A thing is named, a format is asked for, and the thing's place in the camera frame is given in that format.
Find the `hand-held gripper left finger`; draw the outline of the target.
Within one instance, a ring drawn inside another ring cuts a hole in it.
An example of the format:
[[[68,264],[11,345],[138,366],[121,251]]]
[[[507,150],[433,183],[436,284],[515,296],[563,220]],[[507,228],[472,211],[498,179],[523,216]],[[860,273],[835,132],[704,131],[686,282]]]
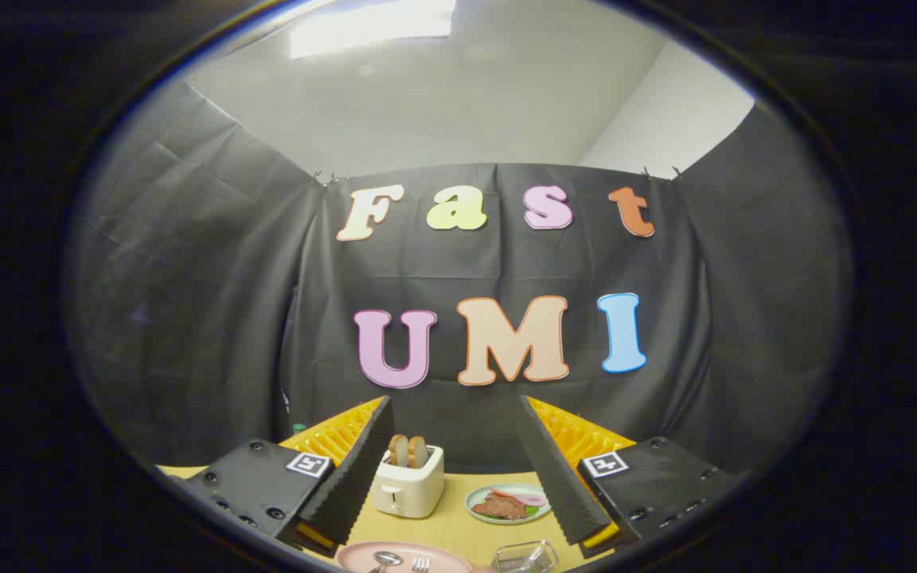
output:
[[[389,396],[283,443],[251,439],[176,485],[220,520],[334,557],[345,544],[394,435]]]

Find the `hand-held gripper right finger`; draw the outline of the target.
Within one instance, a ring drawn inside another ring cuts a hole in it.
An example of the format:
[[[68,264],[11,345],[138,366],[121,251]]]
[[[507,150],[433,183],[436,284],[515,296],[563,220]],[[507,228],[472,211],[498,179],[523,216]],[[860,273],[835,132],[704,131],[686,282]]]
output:
[[[521,445],[565,540],[583,557],[641,543],[727,496],[736,476],[672,439],[634,442],[531,396]]]

